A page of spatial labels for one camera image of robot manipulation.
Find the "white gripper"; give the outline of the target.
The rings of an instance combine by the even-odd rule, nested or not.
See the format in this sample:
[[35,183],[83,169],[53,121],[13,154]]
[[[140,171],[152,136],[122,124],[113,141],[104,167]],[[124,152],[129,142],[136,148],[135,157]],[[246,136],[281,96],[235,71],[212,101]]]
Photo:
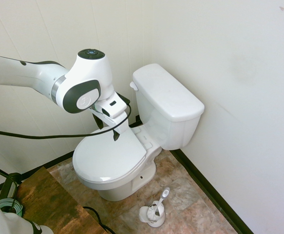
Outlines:
[[106,114],[95,110],[91,110],[91,112],[94,115],[94,120],[99,129],[104,127],[104,123],[113,129],[114,141],[117,141],[120,134],[124,133],[129,128],[128,116],[125,111],[115,118],[108,117]]

